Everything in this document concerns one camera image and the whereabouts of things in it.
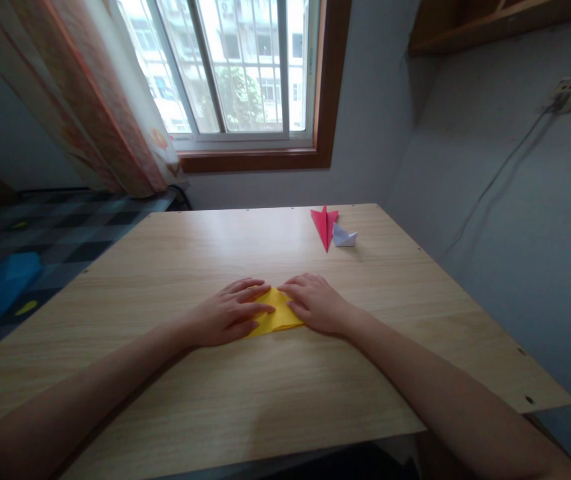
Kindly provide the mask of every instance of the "yellow paper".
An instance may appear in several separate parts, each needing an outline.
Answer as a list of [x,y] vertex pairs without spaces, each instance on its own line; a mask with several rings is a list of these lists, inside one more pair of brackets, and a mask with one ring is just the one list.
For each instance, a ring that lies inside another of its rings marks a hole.
[[257,303],[267,303],[275,308],[273,313],[262,313],[256,318],[259,326],[255,328],[248,337],[258,337],[279,330],[287,330],[294,327],[300,327],[304,323],[297,318],[286,302],[290,299],[272,287],[265,295],[257,298]]

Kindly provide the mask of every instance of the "white origami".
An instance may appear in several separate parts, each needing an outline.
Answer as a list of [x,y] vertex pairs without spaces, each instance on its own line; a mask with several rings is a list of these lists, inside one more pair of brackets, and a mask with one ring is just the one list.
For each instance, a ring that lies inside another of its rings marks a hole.
[[334,245],[336,247],[354,247],[357,241],[357,233],[348,233],[343,230],[337,223],[332,227],[332,237],[334,238]]

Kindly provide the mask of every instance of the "yellow object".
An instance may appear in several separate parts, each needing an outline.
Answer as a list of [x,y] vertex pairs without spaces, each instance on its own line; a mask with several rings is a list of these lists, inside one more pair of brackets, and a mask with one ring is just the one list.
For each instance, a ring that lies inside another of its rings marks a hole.
[[24,306],[22,306],[21,309],[14,314],[14,316],[18,317],[19,315],[22,315],[25,312],[29,312],[30,310],[36,308],[38,304],[39,302],[37,302],[36,300],[30,300]]
[[257,303],[267,303],[275,308],[273,313],[262,313],[256,318],[259,326],[255,328],[248,337],[258,337],[279,330],[288,330],[300,327],[304,323],[297,318],[290,307],[286,304],[290,299],[272,287],[266,294],[257,298]]

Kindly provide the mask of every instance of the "forearm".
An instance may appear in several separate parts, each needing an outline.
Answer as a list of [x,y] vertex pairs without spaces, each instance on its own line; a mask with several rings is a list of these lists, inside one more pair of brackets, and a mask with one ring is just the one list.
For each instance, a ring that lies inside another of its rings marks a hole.
[[56,384],[0,420],[0,478],[48,478],[112,409],[178,351],[163,324]]
[[365,314],[346,336],[406,398],[422,421],[488,479],[571,478],[571,461],[469,375]]

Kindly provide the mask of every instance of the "wooden shelf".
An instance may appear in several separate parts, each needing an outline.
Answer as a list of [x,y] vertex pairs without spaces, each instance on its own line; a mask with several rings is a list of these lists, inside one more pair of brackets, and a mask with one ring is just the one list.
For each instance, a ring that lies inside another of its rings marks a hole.
[[424,0],[414,55],[453,53],[571,20],[571,0]]

